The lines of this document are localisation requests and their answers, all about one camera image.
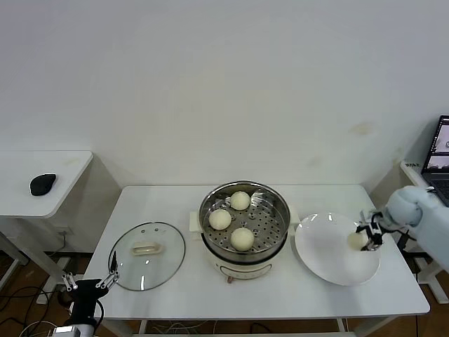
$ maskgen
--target white table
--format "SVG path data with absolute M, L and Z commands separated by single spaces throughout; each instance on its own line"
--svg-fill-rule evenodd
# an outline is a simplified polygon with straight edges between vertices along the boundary
M 0 217 L 41 220 L 43 229 L 53 234 L 44 219 L 56 213 L 92 158 L 90 151 L 0 152 Z M 31 180 L 45 173 L 57 175 L 51 191 L 40 197 L 31 195 Z M 54 263 L 26 233 L 21 233 L 15 245 L 50 275 L 43 290 L 52 291 L 69 259 Z M 19 253 L 4 235 L 0 236 L 0 247 L 8 255 Z M 37 303 L 46 303 L 45 296 L 39 296 Z
M 401 162 L 401 169 L 415 186 L 423 188 L 429 186 L 428 182 L 421 176 L 422 163 L 403 160 Z M 441 202 L 436 194 L 434 194 L 432 198 L 436 203 L 444 206 L 443 202 Z M 437 274 L 443 271 L 443 268 L 440 267 L 436 261 L 428 264 L 424 258 L 415 258 L 415 262 L 421 270 L 418 273 L 418 282 L 429 286 L 430 291 L 433 293 L 439 304 L 449 304 L 449 298 L 436 278 Z
M 338 286 L 310 272 L 294 255 L 290 239 L 272 270 L 263 277 L 227 284 L 207 261 L 202 241 L 192 241 L 189 212 L 215 186 L 126 187 L 103 232 L 85 278 L 107 273 L 109 252 L 127 230 L 148 221 L 176 226 L 186 240 L 186 255 L 177 273 L 165 284 L 144 292 L 120 286 L 102 298 L 105 326 L 129 336 L 126 319 L 323 319 L 381 317 L 357 328 L 366 336 L 398 315 L 423 314 L 429 304 L 394 240 L 386 235 L 378 273 L 367 284 Z M 361 209 L 373 204 L 359 185 L 273 186 L 300 218 L 325 211 L 343 213 L 358 220 Z

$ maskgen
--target pot lid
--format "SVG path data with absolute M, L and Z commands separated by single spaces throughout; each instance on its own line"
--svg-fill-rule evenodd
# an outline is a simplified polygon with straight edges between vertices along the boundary
M 117 284 L 144 291 L 167 282 L 179 269 L 185 254 L 182 234 L 168 223 L 143 223 L 127 231 L 109 255 L 116 254 Z

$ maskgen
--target floor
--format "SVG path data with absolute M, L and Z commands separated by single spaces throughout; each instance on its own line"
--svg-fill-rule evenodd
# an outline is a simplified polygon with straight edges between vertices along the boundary
M 88 265 L 89 258 L 75 257 L 72 258 L 67 266 L 67 271 L 82 273 Z M 8 269 L 11 259 L 7 256 L 0 255 L 0 276 Z M 24 286 L 41 286 L 48 275 L 33 262 L 28 265 L 19 267 L 15 274 L 11 277 L 9 283 L 0 292 L 1 296 L 11 295 L 17 289 Z M 445 272 L 438 276 L 443 288 L 449 293 L 449 275 Z M 434 300 L 431 292 L 426 286 L 422 286 L 427 300 L 431 304 L 431 312 L 427 315 L 419 317 L 401 317 L 393 322 L 377 330 L 370 337 L 449 337 L 449 304 L 439 305 Z M 24 289 L 16 295 L 26 296 L 35 294 L 36 289 Z M 39 321 L 46 313 L 45 305 L 37 305 L 32 298 L 12 298 L 7 304 L 6 298 L 0 299 L 0 336 L 19 336 L 23 330 L 22 323 L 25 320 L 29 308 L 29 314 L 26 317 L 26 323 Z M 14 322 L 9 317 L 15 317 L 20 324 Z M 45 314 L 45 320 L 57 325 L 64 324 L 69 318 L 69 313 L 58 302 L 57 294 L 51 296 L 48 312 Z M 350 329 L 353 329 L 361 319 L 348 319 Z M 147 333 L 164 333 L 175 322 L 149 322 Z M 128 324 L 137 333 L 139 322 L 131 321 Z M 190 333 L 298 333 L 298 332 L 330 332 L 337 331 L 337 323 L 335 320 L 289 320 L 289 321 L 214 321 L 209 322 L 182 322 L 183 326 L 197 326 L 190 329 Z M 181 324 L 174 324 L 169 333 L 186 333 Z M 50 324 L 40 324 L 30 333 L 31 336 L 47 336 L 51 330 Z M 114 336 L 106 328 L 101 326 L 96 336 L 110 337 Z

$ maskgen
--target white plate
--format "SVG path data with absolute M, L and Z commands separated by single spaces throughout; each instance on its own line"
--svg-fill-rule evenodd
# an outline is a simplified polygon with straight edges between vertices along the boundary
M 379 268 L 380 252 L 349 247 L 347 237 L 356 226 L 341 214 L 312 214 L 296 229 L 296 250 L 305 265 L 326 281 L 341 286 L 365 283 Z

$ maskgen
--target black mouse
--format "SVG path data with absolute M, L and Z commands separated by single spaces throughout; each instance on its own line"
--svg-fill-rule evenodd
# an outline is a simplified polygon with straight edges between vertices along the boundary
M 38 197 L 39 195 L 45 195 L 49 193 L 55 180 L 56 175 L 52 173 L 37 176 L 36 178 L 31 180 L 31 183 L 29 184 L 31 194 Z

